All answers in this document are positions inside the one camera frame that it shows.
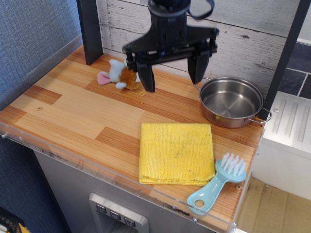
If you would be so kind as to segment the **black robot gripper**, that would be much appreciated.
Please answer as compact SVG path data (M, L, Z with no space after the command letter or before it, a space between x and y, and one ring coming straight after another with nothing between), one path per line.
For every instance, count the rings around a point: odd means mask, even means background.
M185 59L192 83L199 83L208 66L209 57L216 52L217 28L187 25L186 13L159 15L150 13L151 27L142 37L126 44L129 69L138 75L147 92L155 92L152 65Z

